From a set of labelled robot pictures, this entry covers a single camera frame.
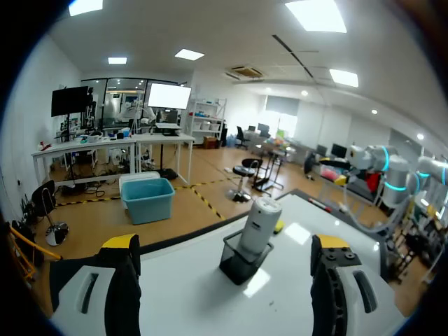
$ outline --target stool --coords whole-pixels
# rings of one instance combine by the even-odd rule
[[[256,174],[257,168],[261,166],[263,161],[261,159],[244,159],[241,162],[241,166],[233,167],[233,172],[236,175],[240,175],[241,179],[238,183],[238,189],[230,189],[226,192],[225,196],[233,202],[244,203],[251,200],[251,196],[243,190],[244,177],[252,177]]]

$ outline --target yellow black tape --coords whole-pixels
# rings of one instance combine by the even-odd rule
[[[223,216],[223,215],[221,215],[219,212],[218,212],[218,210],[216,210],[211,204],[210,204],[210,202],[209,201],[207,201],[205,198],[204,198],[204,196],[202,196],[194,187],[191,187],[191,190],[203,201],[203,203],[205,203],[208,207],[209,207],[209,209],[210,210],[212,210],[213,211],[213,213],[215,214],[215,215],[217,215],[217,217],[219,217],[222,221],[224,221],[225,220],[225,217]]]
[[[222,178],[221,180],[215,180],[215,181],[210,181],[210,182],[196,183],[196,184],[192,184],[192,185],[181,185],[179,187],[174,187],[174,189],[175,190],[179,190],[179,189],[193,189],[193,187],[207,186],[207,185],[213,184],[213,183],[224,182],[224,181],[231,181],[232,179],[240,179],[240,177],[238,177],[238,176],[237,177],[227,177],[227,178]],[[75,201],[75,202],[67,202],[67,203],[57,203],[56,207],[63,207],[63,206],[72,205],[72,204],[86,204],[86,203],[92,203],[92,202],[104,202],[104,201],[111,201],[111,200],[119,200],[120,198],[121,198],[120,196],[113,196],[113,197],[97,198],[97,199],[85,199],[83,201]],[[217,216],[219,218],[224,219],[224,217],[222,217],[219,214],[217,214]]]
[[[103,201],[111,201],[111,200],[119,200],[120,196],[112,196],[106,198],[96,198],[96,199],[84,199],[83,201],[75,201],[75,202],[67,202],[67,203],[57,203],[56,207],[63,207],[64,205],[72,205],[72,204],[86,204],[92,202],[103,202]]]

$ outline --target black chair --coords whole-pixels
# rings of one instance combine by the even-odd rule
[[[237,126],[237,129],[238,129],[237,140],[240,140],[241,143],[238,143],[235,146],[237,148],[245,147],[245,149],[247,149],[246,141],[249,141],[249,140],[244,138],[243,129],[240,126]]]
[[[69,233],[69,226],[65,222],[54,223],[50,217],[50,212],[55,208],[55,182],[53,180],[44,183],[37,188],[31,196],[31,202],[36,215],[46,217],[50,226],[45,234],[45,240],[48,245],[60,245]]]
[[[247,202],[251,199],[251,196],[243,190],[243,178],[252,177],[257,173],[257,170],[263,161],[261,159],[244,159],[241,161],[241,166],[233,167],[233,172],[236,175],[240,175],[238,189],[231,189],[227,191],[226,197],[233,202]]]

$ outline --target red object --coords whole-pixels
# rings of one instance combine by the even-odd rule
[[[312,204],[315,205],[316,207],[321,208],[321,209],[324,210],[324,211],[327,211],[328,213],[331,212],[331,209],[330,209],[329,206],[326,206],[325,204],[320,203],[320,202],[316,201],[315,199],[309,198],[309,199],[308,199],[308,202],[312,203]]]
[[[45,146],[44,148],[42,148],[41,151],[44,151],[44,150],[47,149],[48,147],[51,147],[51,145],[48,144],[47,146]]]
[[[369,190],[371,193],[374,193],[378,189],[379,185],[379,174],[366,174],[365,175],[365,182],[367,183],[367,187],[369,187]]]

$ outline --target ceiling light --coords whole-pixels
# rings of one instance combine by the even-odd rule
[[[103,0],[75,0],[69,5],[70,16],[103,9]]]
[[[331,77],[335,83],[358,87],[358,75],[353,72],[330,69]]]
[[[175,57],[178,58],[185,58],[186,60],[195,61],[199,58],[204,56],[204,54],[201,54],[200,52],[195,52],[187,49],[182,49],[177,54],[175,54]]]
[[[347,33],[333,0],[304,0],[285,4],[308,32]]]
[[[127,57],[109,57],[109,64],[126,64]]]

